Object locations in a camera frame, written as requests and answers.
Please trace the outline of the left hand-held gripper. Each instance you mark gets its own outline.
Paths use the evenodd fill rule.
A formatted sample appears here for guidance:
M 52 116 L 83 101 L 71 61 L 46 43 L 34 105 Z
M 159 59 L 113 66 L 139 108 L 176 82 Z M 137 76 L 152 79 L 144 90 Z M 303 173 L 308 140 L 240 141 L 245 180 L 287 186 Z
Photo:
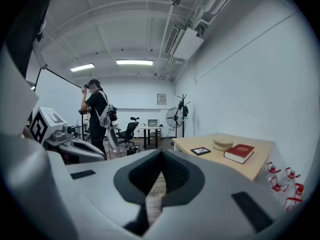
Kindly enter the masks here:
M 41 145 L 58 146 L 62 159 L 69 164 L 83 164 L 106 160 L 106 155 L 91 143 L 77 139 L 73 128 L 52 108 L 40 106 L 29 130 Z

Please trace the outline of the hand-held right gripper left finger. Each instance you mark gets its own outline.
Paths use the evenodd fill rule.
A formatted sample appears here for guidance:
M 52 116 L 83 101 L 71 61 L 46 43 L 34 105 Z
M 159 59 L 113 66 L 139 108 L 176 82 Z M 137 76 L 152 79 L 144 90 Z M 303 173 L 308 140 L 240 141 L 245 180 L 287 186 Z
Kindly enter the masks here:
M 47 153 L 51 200 L 47 233 L 55 240 L 161 240 L 160 223 L 149 226 L 146 194 L 130 181 L 128 173 L 115 187 L 119 173 L 156 158 L 150 150 L 100 162 L 65 165 L 61 156 Z

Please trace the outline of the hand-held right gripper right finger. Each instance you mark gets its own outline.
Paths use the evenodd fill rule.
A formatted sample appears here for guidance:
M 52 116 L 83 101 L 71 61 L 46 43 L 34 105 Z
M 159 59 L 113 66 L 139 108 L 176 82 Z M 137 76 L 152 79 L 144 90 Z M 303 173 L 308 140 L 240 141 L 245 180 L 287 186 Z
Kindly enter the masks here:
M 148 240 L 248 240 L 273 237 L 269 229 L 285 209 L 261 185 L 236 170 L 194 155 L 169 155 L 197 166 L 190 188 L 203 187 L 187 204 L 167 206 L 147 230 Z

